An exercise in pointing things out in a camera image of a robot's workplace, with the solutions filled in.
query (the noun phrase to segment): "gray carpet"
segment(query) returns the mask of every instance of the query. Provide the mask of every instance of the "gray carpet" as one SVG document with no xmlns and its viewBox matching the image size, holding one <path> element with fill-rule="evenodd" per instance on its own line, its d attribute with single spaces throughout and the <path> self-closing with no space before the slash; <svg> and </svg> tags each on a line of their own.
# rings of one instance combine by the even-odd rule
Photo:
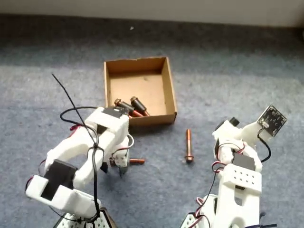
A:
<svg viewBox="0 0 304 228">
<path fill-rule="evenodd" d="M 235 116 L 243 126 L 269 104 L 288 122 L 263 168 L 264 224 L 303 227 L 304 45 L 296 30 L 7 16 L 0 17 L 0 226 L 49 228 L 58 219 L 24 194 L 48 150 L 69 135 L 59 114 L 71 104 L 51 73 L 76 105 L 103 105 L 103 61 L 150 56 L 171 60 L 178 116 L 171 126 L 134 130 L 131 157 L 147 158 L 143 166 L 122 179 L 116 169 L 99 172 L 98 197 L 118 227 L 179 228 L 211 184 L 216 125 Z M 193 165 L 184 163 L 187 128 Z M 260 144 L 258 154 L 266 156 Z"/>
</svg>

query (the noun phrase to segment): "cardboard box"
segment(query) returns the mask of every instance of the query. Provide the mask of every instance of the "cardboard box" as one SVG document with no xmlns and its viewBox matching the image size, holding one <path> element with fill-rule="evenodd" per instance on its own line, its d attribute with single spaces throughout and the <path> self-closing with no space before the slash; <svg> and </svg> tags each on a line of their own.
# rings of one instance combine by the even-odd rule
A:
<svg viewBox="0 0 304 228">
<path fill-rule="evenodd" d="M 113 106 L 117 98 L 130 104 L 130 98 L 136 96 L 151 115 L 130 119 L 130 126 L 175 121 L 177 110 L 167 57 L 106 61 L 104 67 L 105 106 Z"/>
</svg>

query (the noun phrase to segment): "black wire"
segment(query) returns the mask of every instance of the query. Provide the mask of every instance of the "black wire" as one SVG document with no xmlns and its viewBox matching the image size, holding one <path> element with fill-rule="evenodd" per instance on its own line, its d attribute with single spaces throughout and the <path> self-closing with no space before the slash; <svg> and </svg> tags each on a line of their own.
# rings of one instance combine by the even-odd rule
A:
<svg viewBox="0 0 304 228">
<path fill-rule="evenodd" d="M 82 123 L 79 123 L 79 122 L 76 122 L 76 121 L 73 121 L 73 120 L 69 120 L 69 119 L 66 119 L 63 117 L 64 114 L 70 112 L 70 111 L 73 111 L 73 110 L 77 110 L 77 109 L 88 109 L 88 108 L 93 108 L 93 109 L 96 109 L 97 107 L 92 107 L 92 106 L 81 106 L 81 107 L 76 107 L 76 108 L 69 108 L 69 109 L 66 109 L 64 110 L 61 114 L 60 114 L 60 119 L 64 122 L 67 122 L 67 123 L 71 123 L 71 124 L 75 124 L 75 125 L 79 125 L 79 126 L 82 126 L 82 127 L 87 127 L 88 129 L 90 129 L 91 131 L 94 132 L 97 140 L 98 140 L 98 134 L 97 132 L 95 131 L 94 128 L 90 127 L 90 126 L 87 126 L 87 125 L 83 125 Z"/>
<path fill-rule="evenodd" d="M 206 203 L 206 201 L 207 201 L 207 199 L 208 199 L 208 197 L 209 197 L 209 195 L 210 195 L 210 193 L 211 193 L 211 190 L 212 190 L 213 185 L 214 185 L 214 182 L 215 182 L 215 177 L 217 176 L 217 172 L 216 172 L 216 171 L 218 171 L 218 170 L 220 170 L 220 169 L 222 169 L 222 167 L 219 167 L 219 168 L 217 168 L 217 169 L 215 170 L 215 173 L 214 173 L 214 176 L 213 176 L 212 184 L 210 185 L 210 188 L 209 188 L 209 191 L 208 191 L 208 194 L 207 194 L 206 199 L 204 200 L 204 202 L 203 202 L 202 205 L 200 206 L 201 208 L 205 205 L 205 203 Z"/>
<path fill-rule="evenodd" d="M 210 224 L 210 220 L 209 218 L 206 216 L 206 215 L 200 215 L 202 217 L 205 217 L 207 219 L 207 222 L 208 222 L 208 225 L 209 225 L 209 228 L 211 228 L 211 224 Z"/>
<path fill-rule="evenodd" d="M 86 130 L 87 130 L 87 132 L 88 132 L 88 134 L 90 135 L 90 137 L 91 137 L 93 143 L 94 143 L 93 147 L 89 148 L 89 150 L 92 149 L 92 148 L 94 149 L 94 150 L 93 150 L 93 153 L 92 153 L 92 163 L 93 163 L 93 170 L 94 170 L 94 203 L 95 203 L 95 207 L 96 207 L 96 214 L 95 214 L 95 216 L 93 216 L 91 219 L 88 219 L 88 221 L 89 221 L 89 223 L 93 223 L 93 227 L 95 227 L 94 221 L 96 221 L 97 218 L 100 217 L 99 205 L 98 205 L 98 201 L 97 201 L 97 168 L 96 168 L 96 163 L 95 163 L 95 154 L 96 154 L 97 149 L 102 150 L 103 153 L 105 153 L 105 151 L 104 151 L 102 148 L 100 148 L 100 147 L 98 146 L 98 144 L 99 144 L 99 137 L 98 137 L 98 134 L 97 134 L 96 130 L 95 130 L 94 128 L 90 127 L 90 126 L 87 126 L 87 125 L 85 124 L 85 122 L 84 122 L 84 120 L 82 119 L 80 113 L 78 112 L 78 109 L 81 109 L 81 108 L 96 108 L 96 107 L 86 106 L 86 107 L 78 107 L 78 108 L 76 108 L 76 106 L 74 105 L 74 102 L 72 101 L 72 99 L 71 99 L 70 95 L 68 94 L 67 90 L 65 89 L 65 87 L 60 83 L 60 81 L 56 78 L 56 76 L 55 76 L 54 74 L 52 74 L 52 76 L 55 78 L 55 80 L 56 80 L 56 81 L 60 84 L 60 86 L 63 88 L 63 90 L 65 91 L 65 93 L 66 93 L 66 95 L 67 95 L 67 97 L 68 97 L 68 99 L 70 100 L 70 102 L 71 102 L 71 104 L 72 104 L 72 106 L 73 106 L 73 108 L 67 109 L 67 110 L 65 110 L 64 112 L 62 112 L 62 113 L 60 114 L 60 119 L 63 120 L 63 121 L 65 121 L 65 122 L 68 122 L 68 123 L 72 123 L 72 124 L 76 124 L 76 125 L 80 125 L 80 126 L 85 127 Z M 78 116 L 79 116 L 79 118 L 80 118 L 80 120 L 81 120 L 82 123 L 78 123 L 78 122 L 76 122 L 76 121 L 72 121 L 72 120 L 68 120 L 68 119 L 63 118 L 63 115 L 64 115 L 65 113 L 70 112 L 70 111 L 72 111 L 72 110 L 75 110 L 75 111 L 77 112 L 77 114 L 78 114 Z M 89 129 L 90 129 L 91 131 L 94 132 L 94 134 L 95 134 L 95 136 L 96 136 L 96 142 L 95 142 L 93 136 L 90 134 Z"/>
<path fill-rule="evenodd" d="M 81 223 L 83 220 L 78 219 L 78 220 L 73 220 L 73 219 L 67 219 L 66 217 L 64 217 L 63 215 L 60 215 L 57 211 L 55 211 L 51 206 L 49 206 L 49 208 L 51 208 L 51 210 L 56 213 L 58 216 L 62 217 L 63 219 L 66 219 L 66 220 L 69 220 L 69 221 L 72 221 L 72 222 L 79 222 Z"/>
<path fill-rule="evenodd" d="M 79 116 L 79 118 L 80 118 L 80 120 L 81 120 L 81 122 L 82 122 L 83 126 L 86 128 L 86 130 L 87 130 L 87 132 L 89 133 L 89 135 L 90 135 L 90 137 L 91 137 L 92 141 L 95 143 L 94 138 L 92 137 L 91 133 L 89 132 L 88 127 L 86 126 L 86 124 L 85 124 L 84 120 L 82 119 L 82 117 L 81 117 L 80 113 L 78 112 L 78 110 L 77 110 L 77 108 L 76 108 L 76 106 L 75 106 L 74 102 L 72 101 L 72 99 L 71 99 L 70 95 L 68 94 L 68 92 L 67 92 L 66 88 L 65 88 L 65 87 L 64 87 L 64 86 L 61 84 L 61 82 L 60 82 L 60 81 L 59 81 L 59 80 L 56 78 L 56 76 L 55 76 L 54 74 L 52 74 L 52 76 L 55 78 L 55 80 L 56 80 L 56 81 L 59 83 L 59 85 L 60 85 L 60 86 L 63 88 L 63 90 L 65 91 L 65 93 L 66 93 L 66 95 L 67 95 L 68 99 L 70 100 L 70 102 L 71 102 L 72 106 L 74 107 L 75 111 L 77 112 L 77 114 L 78 114 L 78 116 Z"/>
<path fill-rule="evenodd" d="M 271 157 L 271 149 L 270 147 L 268 146 L 268 144 L 260 137 L 260 134 L 261 134 L 262 131 L 260 131 L 258 134 L 257 134 L 257 137 L 258 139 L 262 142 L 262 144 L 265 145 L 265 147 L 268 149 L 268 155 L 267 157 L 265 157 L 263 160 L 261 160 L 261 162 L 266 162 L 270 157 Z"/>
<path fill-rule="evenodd" d="M 97 218 L 100 216 L 99 214 L 99 205 L 97 201 L 97 167 L 96 167 L 96 162 L 95 162 L 95 154 L 97 152 L 97 149 L 100 149 L 103 152 L 103 156 L 105 154 L 105 151 L 101 147 L 94 147 L 93 153 L 92 153 L 92 164 L 93 164 L 93 171 L 94 171 L 94 203 L 96 207 L 96 216 Z"/>
</svg>

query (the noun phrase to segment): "screw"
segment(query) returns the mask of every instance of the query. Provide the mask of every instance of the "screw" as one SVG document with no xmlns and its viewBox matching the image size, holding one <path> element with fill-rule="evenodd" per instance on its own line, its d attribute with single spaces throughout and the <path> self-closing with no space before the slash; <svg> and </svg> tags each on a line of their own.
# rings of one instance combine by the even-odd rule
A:
<svg viewBox="0 0 304 228">
<path fill-rule="evenodd" d="M 147 112 L 147 108 L 143 105 L 143 103 L 136 97 L 133 96 L 131 98 L 131 105 L 140 113 L 145 116 L 149 116 L 150 114 Z"/>
<path fill-rule="evenodd" d="M 116 166 L 115 161 L 113 158 L 110 158 L 110 165 L 111 166 Z M 145 163 L 145 159 L 144 158 L 130 158 L 130 164 L 139 164 L 142 165 Z"/>
<path fill-rule="evenodd" d="M 191 143 L 191 130 L 187 129 L 186 131 L 186 139 L 187 139 L 187 153 L 185 156 L 186 162 L 191 163 L 194 160 L 192 155 L 192 143 Z"/>
<path fill-rule="evenodd" d="M 114 104 L 115 104 L 116 106 L 119 106 L 119 107 L 127 108 L 127 109 L 129 110 L 130 114 L 133 115 L 133 116 L 138 116 L 138 117 L 143 116 L 143 115 L 140 114 L 138 111 L 136 111 L 134 107 L 132 107 L 132 106 L 129 105 L 128 103 L 122 101 L 121 99 L 118 99 L 118 98 L 117 98 L 117 99 L 114 101 Z"/>
</svg>

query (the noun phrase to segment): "wall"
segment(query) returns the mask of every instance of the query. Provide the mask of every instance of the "wall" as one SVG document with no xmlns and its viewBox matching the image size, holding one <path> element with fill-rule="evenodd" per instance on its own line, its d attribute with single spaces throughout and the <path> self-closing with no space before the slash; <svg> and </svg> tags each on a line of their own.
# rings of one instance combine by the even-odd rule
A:
<svg viewBox="0 0 304 228">
<path fill-rule="evenodd" d="M 304 0 L 1 0 L 0 13 L 304 27 Z"/>
</svg>

